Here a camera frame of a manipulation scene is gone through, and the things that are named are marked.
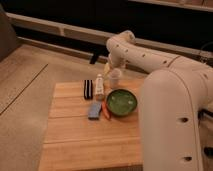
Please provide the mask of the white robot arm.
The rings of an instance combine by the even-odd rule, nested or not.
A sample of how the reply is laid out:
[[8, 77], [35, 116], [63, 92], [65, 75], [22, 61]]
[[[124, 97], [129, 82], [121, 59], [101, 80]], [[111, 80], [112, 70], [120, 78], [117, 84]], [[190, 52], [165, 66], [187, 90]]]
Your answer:
[[144, 171], [204, 171], [198, 113], [213, 103], [213, 67], [140, 47], [127, 30], [106, 42], [108, 63], [148, 73], [138, 95]]

